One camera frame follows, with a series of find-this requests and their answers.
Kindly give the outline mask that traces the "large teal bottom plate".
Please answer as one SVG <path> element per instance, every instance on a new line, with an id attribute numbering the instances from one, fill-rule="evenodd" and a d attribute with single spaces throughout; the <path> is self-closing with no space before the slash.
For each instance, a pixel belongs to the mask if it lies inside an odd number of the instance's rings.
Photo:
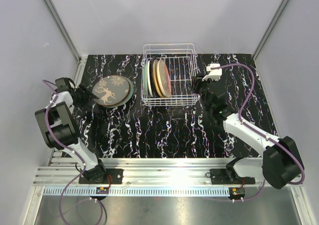
<path id="1" fill-rule="evenodd" d="M 124 101 L 122 101 L 121 103 L 115 105 L 115 106 L 111 106 L 109 108 L 114 108 L 114 107 L 120 107 L 120 106 L 123 106 L 124 104 L 126 104 L 133 96 L 133 92 L 134 92 L 134 85 L 132 83 L 132 81 L 130 79 L 128 79 L 129 82 L 131 83 L 131 89 L 130 89 L 130 92 L 129 92 L 129 95 L 126 99 L 124 99 Z"/>

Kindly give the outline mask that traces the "mint green floral plate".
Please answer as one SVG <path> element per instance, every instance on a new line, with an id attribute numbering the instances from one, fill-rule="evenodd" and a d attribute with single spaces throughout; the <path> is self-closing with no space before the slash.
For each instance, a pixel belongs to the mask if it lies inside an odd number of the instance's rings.
<path id="1" fill-rule="evenodd" d="M 148 76 L 148 64 L 149 62 L 147 61 L 144 65 L 144 69 L 143 69 L 143 89 L 144 89 L 144 93 L 146 95 L 146 97 L 149 96 L 149 89 L 148 89 L 148 80 L 147 80 L 147 76 Z"/>

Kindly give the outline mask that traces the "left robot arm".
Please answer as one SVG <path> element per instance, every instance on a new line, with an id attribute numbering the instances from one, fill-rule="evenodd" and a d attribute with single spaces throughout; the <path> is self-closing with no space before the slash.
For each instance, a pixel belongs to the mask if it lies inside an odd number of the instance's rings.
<path id="1" fill-rule="evenodd" d="M 79 127 L 72 115 L 97 96 L 83 85 L 75 85 L 70 78 L 59 78 L 55 82 L 42 81 L 52 90 L 49 104 L 35 112 L 45 144 L 70 155 L 80 165 L 80 176 L 86 181 L 101 184 L 107 179 L 107 171 L 101 159 L 81 141 Z"/>

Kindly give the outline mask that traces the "cream pink leaf plate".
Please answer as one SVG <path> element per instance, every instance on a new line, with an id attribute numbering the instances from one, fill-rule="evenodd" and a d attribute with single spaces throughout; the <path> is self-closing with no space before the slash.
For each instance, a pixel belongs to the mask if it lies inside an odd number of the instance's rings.
<path id="1" fill-rule="evenodd" d="M 157 63 L 157 79 L 162 95 L 169 98 L 171 96 L 170 76 L 163 59 L 160 59 Z"/>

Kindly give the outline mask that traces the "brown rimmed plate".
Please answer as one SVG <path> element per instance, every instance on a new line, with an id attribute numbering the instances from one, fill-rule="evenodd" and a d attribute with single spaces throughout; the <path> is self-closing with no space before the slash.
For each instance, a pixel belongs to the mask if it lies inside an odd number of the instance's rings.
<path id="1" fill-rule="evenodd" d="M 93 87 L 92 93 L 96 96 L 95 103 L 104 106 L 115 106 L 129 95 L 131 83 L 126 77 L 110 75 L 104 77 Z"/>

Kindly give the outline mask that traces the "cream yellow leaf plate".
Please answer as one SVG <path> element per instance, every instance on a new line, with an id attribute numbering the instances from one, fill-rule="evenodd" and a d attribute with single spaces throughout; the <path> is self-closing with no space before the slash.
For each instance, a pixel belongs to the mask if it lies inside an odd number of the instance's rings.
<path id="1" fill-rule="evenodd" d="M 157 78 L 157 69 L 156 69 L 157 64 L 158 64 L 158 60 L 154 58 L 153 62 L 152 62 L 152 76 L 153 76 L 153 81 L 154 81 L 156 93 L 157 93 L 159 98 L 162 98 L 163 95 L 161 93 L 161 90 L 160 90 L 160 87 L 158 84 L 158 78 Z"/>

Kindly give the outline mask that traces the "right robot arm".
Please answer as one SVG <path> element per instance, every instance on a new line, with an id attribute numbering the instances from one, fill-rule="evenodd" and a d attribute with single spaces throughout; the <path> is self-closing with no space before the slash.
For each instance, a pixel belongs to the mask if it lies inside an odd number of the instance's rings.
<path id="1" fill-rule="evenodd" d="M 281 189 L 304 181 L 305 168 L 292 138 L 279 138 L 244 120 L 227 105 L 226 93 L 216 82 L 204 80 L 203 74 L 192 78 L 192 91 L 200 95 L 213 128 L 237 137 L 260 155 L 260 158 L 235 158 L 226 164 L 224 175 L 228 182 L 237 184 L 246 178 L 262 178 Z M 294 181 L 297 177 L 301 178 L 298 182 Z"/>

